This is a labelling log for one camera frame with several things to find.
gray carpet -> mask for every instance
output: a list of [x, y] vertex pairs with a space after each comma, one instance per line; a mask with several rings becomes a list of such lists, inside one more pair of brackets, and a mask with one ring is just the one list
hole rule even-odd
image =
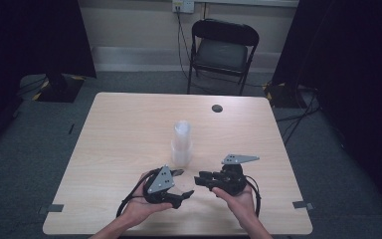
[[[200, 77], [195, 84], [212, 90], [194, 87], [192, 94], [238, 92], [235, 83], [213, 79], [216, 76], [205, 80], [206, 76]], [[41, 78], [26, 77], [21, 85]], [[272, 74], [250, 74], [251, 86], [245, 87], [244, 96], [263, 97], [260, 86], [271, 78]], [[42, 232], [46, 215], [39, 211], [53, 201], [97, 93], [186, 93], [186, 80], [181, 72], [99, 72], [97, 79], [86, 79], [72, 104], [31, 101], [39, 84], [20, 91], [25, 93], [22, 95], [25, 101], [0, 136], [0, 238], [66, 238], [46, 236]], [[304, 94], [304, 98], [309, 103], [310, 93]], [[282, 119], [303, 111], [274, 109], [274, 114]], [[281, 132], [285, 133], [292, 122], [279, 122]], [[315, 206], [309, 211], [313, 232], [292, 238], [382, 238], [382, 196], [368, 175], [341, 148], [336, 133], [336, 128], [318, 112], [303, 119], [286, 144], [302, 196]]]

white wall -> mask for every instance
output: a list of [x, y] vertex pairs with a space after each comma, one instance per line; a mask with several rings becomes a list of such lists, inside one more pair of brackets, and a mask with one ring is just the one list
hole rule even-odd
[[[178, 19], [169, 0], [80, 0], [92, 47], [178, 49]], [[194, 14], [181, 14], [188, 46], [191, 27], [199, 19], [217, 18], [245, 23], [261, 37], [253, 64], [279, 59], [295, 8], [219, 3], [195, 3]]]

chair backrest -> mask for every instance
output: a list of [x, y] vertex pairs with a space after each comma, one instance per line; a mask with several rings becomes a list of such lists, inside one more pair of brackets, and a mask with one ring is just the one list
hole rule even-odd
[[195, 37], [214, 41], [229, 42], [245, 46], [259, 44], [259, 34], [245, 24], [229, 23], [215, 19], [199, 20], [192, 26], [193, 40]]

wall baseboard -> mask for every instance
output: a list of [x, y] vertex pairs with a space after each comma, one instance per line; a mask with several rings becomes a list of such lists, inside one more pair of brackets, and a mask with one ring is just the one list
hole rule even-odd
[[[98, 72], [188, 71], [185, 50], [151, 48], [92, 47], [95, 70]], [[250, 72], [273, 73], [281, 53], [257, 53]]]

forearm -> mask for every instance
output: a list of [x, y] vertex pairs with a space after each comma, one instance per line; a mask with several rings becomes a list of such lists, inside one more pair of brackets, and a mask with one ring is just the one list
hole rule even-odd
[[91, 239], [118, 238], [124, 231], [132, 226], [133, 223], [128, 217], [119, 216], [101, 229], [96, 235], [92, 236]]
[[246, 218], [246, 221], [240, 222], [240, 224], [252, 239], [272, 239], [268, 230], [257, 217]]

